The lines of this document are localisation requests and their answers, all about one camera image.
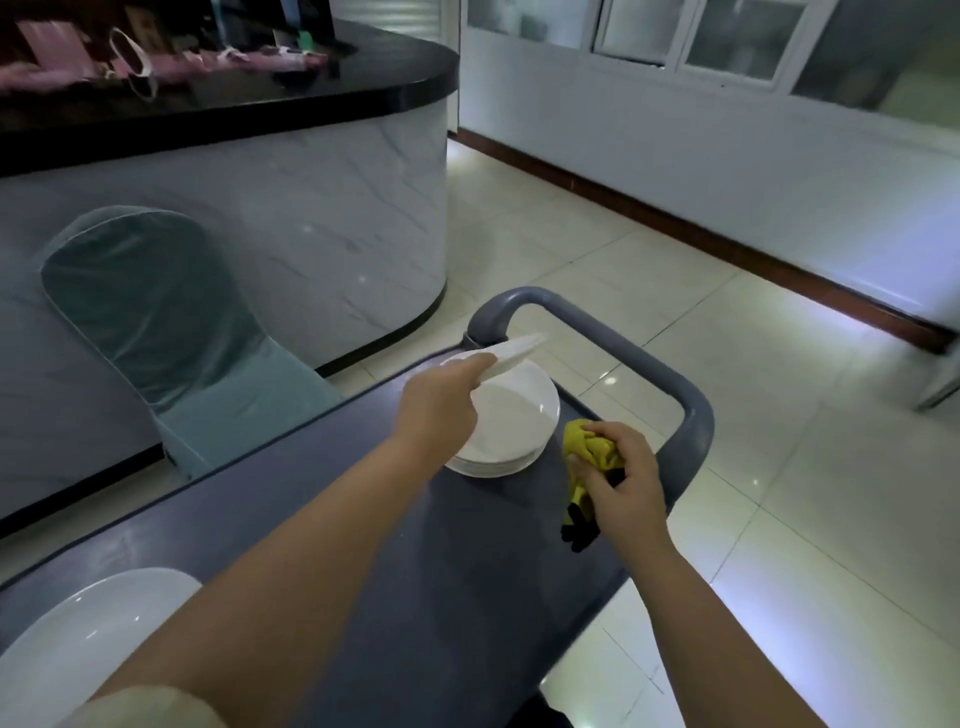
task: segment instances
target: floor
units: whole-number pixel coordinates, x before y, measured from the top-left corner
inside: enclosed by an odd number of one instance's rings
[[[670,517],[687,559],[833,728],[960,724],[960,396],[910,408],[933,357],[451,142],[449,289],[407,339],[331,380],[362,391],[535,283],[677,369],[717,432]],[[658,447],[681,413],[537,309],[512,333],[600,416]],[[0,542],[0,580],[177,487],[164,464]],[[551,670],[577,728],[682,726],[628,584]]]

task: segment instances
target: reception counter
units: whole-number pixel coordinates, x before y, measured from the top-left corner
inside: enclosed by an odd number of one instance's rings
[[[336,31],[348,51],[312,75],[224,71],[151,102],[84,89],[0,99],[0,531],[156,452],[144,405],[40,288],[39,252],[80,214],[136,205],[196,219],[264,328],[314,368],[443,294],[457,56],[353,23]]]

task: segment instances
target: sleeve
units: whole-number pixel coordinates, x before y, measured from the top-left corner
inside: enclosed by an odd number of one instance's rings
[[[57,728],[227,728],[199,698],[175,688],[126,688],[84,703]]]

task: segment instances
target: black countertop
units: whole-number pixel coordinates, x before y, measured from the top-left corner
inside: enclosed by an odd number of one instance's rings
[[[341,58],[311,72],[224,71],[164,87],[0,99],[0,177],[416,109],[457,89],[438,43],[334,21]]]

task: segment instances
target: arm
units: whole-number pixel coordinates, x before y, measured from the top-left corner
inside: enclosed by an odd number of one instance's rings
[[[614,489],[587,463],[571,466],[587,483],[597,522],[650,612],[686,724],[824,728],[673,545],[657,459],[643,435],[620,423],[594,423],[588,429],[616,442],[626,479]]]
[[[380,545],[472,433],[470,391],[494,361],[414,376],[394,434],[200,589],[94,698],[163,685],[231,728],[282,724],[330,659]]]

